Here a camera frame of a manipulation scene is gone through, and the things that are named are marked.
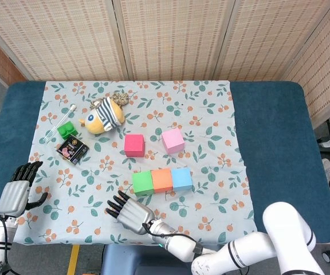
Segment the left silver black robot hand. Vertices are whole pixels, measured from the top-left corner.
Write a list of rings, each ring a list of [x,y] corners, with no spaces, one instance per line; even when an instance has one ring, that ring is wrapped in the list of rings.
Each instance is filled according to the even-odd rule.
[[[0,197],[0,219],[18,218],[26,210],[39,207],[46,201],[48,193],[43,192],[38,201],[29,202],[30,189],[42,164],[41,161],[26,163],[14,171]]]

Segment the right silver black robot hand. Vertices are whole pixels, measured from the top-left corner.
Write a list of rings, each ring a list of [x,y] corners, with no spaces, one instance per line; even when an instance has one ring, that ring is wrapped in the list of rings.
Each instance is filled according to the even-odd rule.
[[[120,223],[123,228],[137,235],[147,234],[146,224],[155,220],[154,212],[147,206],[131,198],[122,191],[118,191],[112,200],[107,200],[107,214]]]

